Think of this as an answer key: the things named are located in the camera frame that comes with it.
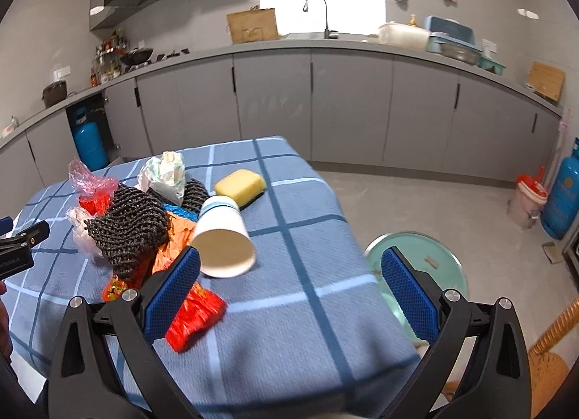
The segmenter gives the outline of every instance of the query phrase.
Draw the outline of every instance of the paper cup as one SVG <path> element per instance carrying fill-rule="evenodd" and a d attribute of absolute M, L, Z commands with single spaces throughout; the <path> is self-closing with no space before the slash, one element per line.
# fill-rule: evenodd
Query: paper cup
<path fill-rule="evenodd" d="M 228 278 L 247 272 L 255 263 L 255 248 L 235 200 L 215 195 L 201 211 L 191 245 L 199 251 L 201 271 Z"/>

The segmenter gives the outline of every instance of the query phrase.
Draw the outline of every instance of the person's hand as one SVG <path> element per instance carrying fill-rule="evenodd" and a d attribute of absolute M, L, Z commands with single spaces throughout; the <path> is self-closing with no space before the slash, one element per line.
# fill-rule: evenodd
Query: person's hand
<path fill-rule="evenodd" d="M 6 293 L 6 285 L 0 280 L 0 295 Z M 8 311 L 6 306 L 0 301 L 0 354 L 5 358 L 10 357 L 12 353 L 12 340 L 10 339 L 10 332 L 8 332 Z"/>

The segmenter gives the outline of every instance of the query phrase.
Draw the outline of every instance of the faucet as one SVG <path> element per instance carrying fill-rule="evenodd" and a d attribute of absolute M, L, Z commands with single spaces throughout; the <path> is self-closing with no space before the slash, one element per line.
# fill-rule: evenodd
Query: faucet
<path fill-rule="evenodd" d="M 324 0 L 324 4 L 326 6 L 326 30 L 324 30 L 324 38 L 328 39 L 329 38 L 329 28 L 328 28 L 328 3 Z M 303 5 L 303 9 L 304 12 L 308 11 L 308 0 L 306 0 L 306 3 Z"/>

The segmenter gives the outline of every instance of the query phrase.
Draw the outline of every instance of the yellow sponge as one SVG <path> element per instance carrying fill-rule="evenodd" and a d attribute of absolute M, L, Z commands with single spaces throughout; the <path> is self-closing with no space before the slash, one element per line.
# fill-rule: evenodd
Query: yellow sponge
<path fill-rule="evenodd" d="M 215 193 L 232 198 L 239 208 L 253 201 L 264 191 L 263 177 L 247 169 L 236 170 L 215 184 Z"/>

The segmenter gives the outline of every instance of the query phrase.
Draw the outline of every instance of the table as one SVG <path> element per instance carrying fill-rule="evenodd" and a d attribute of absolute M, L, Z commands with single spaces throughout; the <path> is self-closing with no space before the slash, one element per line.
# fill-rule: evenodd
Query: table
<path fill-rule="evenodd" d="M 328 184 L 281 137 L 183 150 L 187 180 L 207 189 L 231 172 L 261 174 L 266 193 L 242 211 L 257 262 L 232 279 L 200 283 L 228 303 L 224 318 L 183 354 L 153 344 L 206 418 L 295 418 L 347 410 L 378 415 L 418 364 L 380 296 Z M 145 159 L 96 172 L 134 185 Z M 7 280 L 2 297 L 17 353 L 47 376 L 68 300 L 101 300 L 107 260 L 78 252 L 65 218 L 77 196 L 68 181 L 30 200 L 17 231 L 45 219 L 50 237 L 35 266 Z M 108 338 L 130 399 L 146 407 L 115 338 Z"/>

